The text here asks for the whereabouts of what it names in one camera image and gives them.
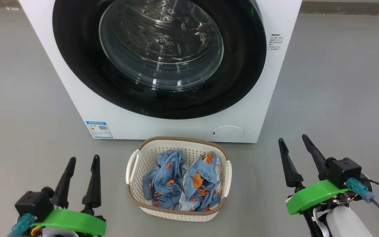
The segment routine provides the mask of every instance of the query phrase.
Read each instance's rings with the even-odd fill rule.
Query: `white plastic basket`
[[[167,150],[182,150],[187,158],[185,166],[192,165],[200,155],[210,151],[215,152],[218,158],[218,169],[222,180],[220,204],[208,212],[188,212],[169,210],[152,205],[152,201],[144,198],[143,176],[148,174],[156,163],[157,156]],[[185,222],[207,222],[213,219],[226,202],[232,181],[232,165],[227,153],[217,144],[174,137],[155,137],[143,142],[141,147],[134,151],[128,161],[125,181],[128,196],[144,212],[150,215]]]

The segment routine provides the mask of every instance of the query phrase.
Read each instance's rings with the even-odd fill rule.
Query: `green bracket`
[[[322,180],[295,193],[286,203],[286,207],[289,215],[294,215],[299,211],[304,211],[339,193],[349,190],[350,189],[339,189],[329,180]]]
[[[103,236],[106,233],[106,222],[86,213],[71,211],[68,209],[54,209],[41,223],[33,223],[69,231],[76,231],[93,236]]]

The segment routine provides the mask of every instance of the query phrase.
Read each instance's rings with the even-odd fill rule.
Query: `white handle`
[[[226,178],[224,183],[226,184],[225,190],[224,190],[224,197],[227,197],[230,190],[230,183],[232,182],[232,164],[230,161],[226,162]]]
[[[136,170],[136,164],[138,162],[138,158],[139,158],[139,151],[140,150],[136,150],[133,152],[133,154],[131,155],[130,159],[128,160],[128,165],[127,165],[127,171],[125,172],[125,182],[127,184],[130,184],[130,182],[133,180],[133,177],[134,177],[134,172]],[[134,168],[133,168],[133,172],[131,173],[131,177],[130,177],[130,171],[131,171],[131,165],[133,163],[133,161],[136,160],[136,162],[134,163]]]

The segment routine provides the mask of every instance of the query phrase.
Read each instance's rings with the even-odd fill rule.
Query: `laundry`
[[[157,157],[157,164],[143,177],[144,198],[153,206],[175,209],[182,193],[186,159],[182,150],[168,150]]]
[[[204,154],[191,165],[184,177],[184,192],[178,210],[209,211],[220,203],[221,180],[217,155]]]

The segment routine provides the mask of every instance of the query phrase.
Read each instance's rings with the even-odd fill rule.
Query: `front-load washing machine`
[[[94,138],[256,143],[301,0],[20,3]]]

